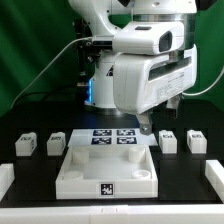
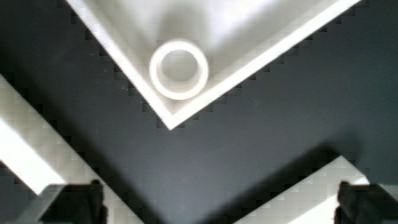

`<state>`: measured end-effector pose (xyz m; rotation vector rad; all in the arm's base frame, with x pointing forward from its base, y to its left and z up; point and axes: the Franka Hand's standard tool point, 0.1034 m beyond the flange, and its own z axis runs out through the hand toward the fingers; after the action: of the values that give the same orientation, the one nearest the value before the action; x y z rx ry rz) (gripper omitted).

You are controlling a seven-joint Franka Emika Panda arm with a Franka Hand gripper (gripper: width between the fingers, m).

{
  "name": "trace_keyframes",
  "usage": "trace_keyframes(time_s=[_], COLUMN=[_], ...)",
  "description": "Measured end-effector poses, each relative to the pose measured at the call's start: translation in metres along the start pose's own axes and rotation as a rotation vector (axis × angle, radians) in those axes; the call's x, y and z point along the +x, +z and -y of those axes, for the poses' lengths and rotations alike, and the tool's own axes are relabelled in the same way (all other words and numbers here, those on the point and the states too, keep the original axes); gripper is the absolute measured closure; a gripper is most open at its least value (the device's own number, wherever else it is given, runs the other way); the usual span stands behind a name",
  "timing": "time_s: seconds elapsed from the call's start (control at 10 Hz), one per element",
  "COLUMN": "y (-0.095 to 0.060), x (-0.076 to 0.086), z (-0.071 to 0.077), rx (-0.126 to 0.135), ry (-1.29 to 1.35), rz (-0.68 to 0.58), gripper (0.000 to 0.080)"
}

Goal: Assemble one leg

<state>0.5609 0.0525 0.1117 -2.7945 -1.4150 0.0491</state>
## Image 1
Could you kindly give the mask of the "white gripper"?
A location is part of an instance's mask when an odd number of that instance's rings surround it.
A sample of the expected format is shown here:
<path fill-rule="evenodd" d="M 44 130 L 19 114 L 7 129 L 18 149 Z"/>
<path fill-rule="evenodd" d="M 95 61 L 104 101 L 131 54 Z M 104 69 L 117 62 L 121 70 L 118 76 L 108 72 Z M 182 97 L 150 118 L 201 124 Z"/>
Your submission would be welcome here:
<path fill-rule="evenodd" d="M 138 114 L 140 133 L 150 135 L 152 121 L 147 110 L 169 99 L 166 114 L 176 119 L 182 100 L 180 93 L 195 84 L 196 74 L 196 46 L 186 50 L 182 60 L 172 63 L 168 53 L 159 56 L 121 54 L 113 70 L 115 106 L 121 112 Z"/>

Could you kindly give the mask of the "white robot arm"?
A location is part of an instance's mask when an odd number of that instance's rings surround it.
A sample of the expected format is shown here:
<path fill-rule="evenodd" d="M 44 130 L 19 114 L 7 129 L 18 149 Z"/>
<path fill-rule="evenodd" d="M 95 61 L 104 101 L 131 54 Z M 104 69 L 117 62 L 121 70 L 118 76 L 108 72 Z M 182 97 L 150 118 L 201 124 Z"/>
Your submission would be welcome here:
<path fill-rule="evenodd" d="M 91 79 L 97 108 L 132 114 L 152 133 L 151 113 L 173 111 L 196 81 L 196 0 L 68 0 L 90 28 L 84 48 L 96 60 Z"/>

